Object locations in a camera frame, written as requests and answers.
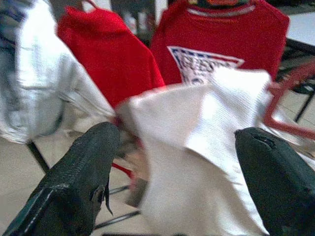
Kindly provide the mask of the plain red shirt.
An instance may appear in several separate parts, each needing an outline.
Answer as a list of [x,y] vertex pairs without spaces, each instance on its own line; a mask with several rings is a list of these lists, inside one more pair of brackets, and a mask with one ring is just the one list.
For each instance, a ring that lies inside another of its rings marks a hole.
[[151,51],[112,11],[85,12],[68,6],[57,35],[113,108],[131,96],[165,85]]

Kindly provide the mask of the red Guess logo T-shirt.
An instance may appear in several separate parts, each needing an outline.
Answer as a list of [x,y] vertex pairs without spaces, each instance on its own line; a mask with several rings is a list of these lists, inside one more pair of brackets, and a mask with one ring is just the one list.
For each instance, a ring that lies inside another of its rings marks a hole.
[[167,85],[205,82],[217,67],[265,70],[274,79],[288,26],[265,0],[228,9],[177,0],[163,12],[151,51]]

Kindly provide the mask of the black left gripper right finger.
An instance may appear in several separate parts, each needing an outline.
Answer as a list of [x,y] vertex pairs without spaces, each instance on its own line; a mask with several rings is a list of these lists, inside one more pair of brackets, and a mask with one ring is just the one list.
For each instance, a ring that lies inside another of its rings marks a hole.
[[283,139],[261,129],[235,132],[249,193],[270,236],[315,236],[315,171]]

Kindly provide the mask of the white printed T-shirt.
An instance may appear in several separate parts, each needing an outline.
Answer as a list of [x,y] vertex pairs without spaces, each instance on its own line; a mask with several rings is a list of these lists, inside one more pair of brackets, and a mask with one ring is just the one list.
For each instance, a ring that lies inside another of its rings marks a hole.
[[118,108],[144,148],[140,209],[160,236],[315,236],[315,131],[277,107],[304,77],[221,67]]

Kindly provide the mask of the large white table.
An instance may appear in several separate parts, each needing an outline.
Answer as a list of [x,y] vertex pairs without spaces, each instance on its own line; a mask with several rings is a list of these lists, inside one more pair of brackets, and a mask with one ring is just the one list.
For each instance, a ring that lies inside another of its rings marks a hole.
[[[295,68],[315,60],[315,12],[289,16],[286,49],[277,81]],[[286,92],[280,108],[293,120],[307,127],[315,126],[315,75]]]

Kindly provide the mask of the white jacket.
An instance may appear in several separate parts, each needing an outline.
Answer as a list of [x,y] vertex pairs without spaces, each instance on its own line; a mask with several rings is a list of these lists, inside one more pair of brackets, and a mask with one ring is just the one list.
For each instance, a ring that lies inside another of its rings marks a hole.
[[0,0],[0,137],[86,132],[114,110],[56,35],[49,0]]

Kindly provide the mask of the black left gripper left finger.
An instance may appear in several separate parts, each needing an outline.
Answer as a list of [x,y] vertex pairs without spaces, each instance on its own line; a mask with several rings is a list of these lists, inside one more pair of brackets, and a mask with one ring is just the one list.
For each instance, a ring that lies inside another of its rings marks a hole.
[[109,206],[119,145],[114,124],[91,127],[48,171],[2,236],[90,236],[102,202]]

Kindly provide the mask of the red plastic hanger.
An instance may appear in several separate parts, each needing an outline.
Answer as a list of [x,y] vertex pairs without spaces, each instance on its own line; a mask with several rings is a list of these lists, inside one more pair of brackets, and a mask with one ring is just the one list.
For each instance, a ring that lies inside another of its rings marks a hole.
[[278,109],[282,84],[263,70],[217,68],[204,84],[170,85],[146,91],[116,109],[127,131],[144,145],[149,183],[166,187],[210,187],[221,181],[243,183],[234,132],[262,127],[305,152],[315,141]]

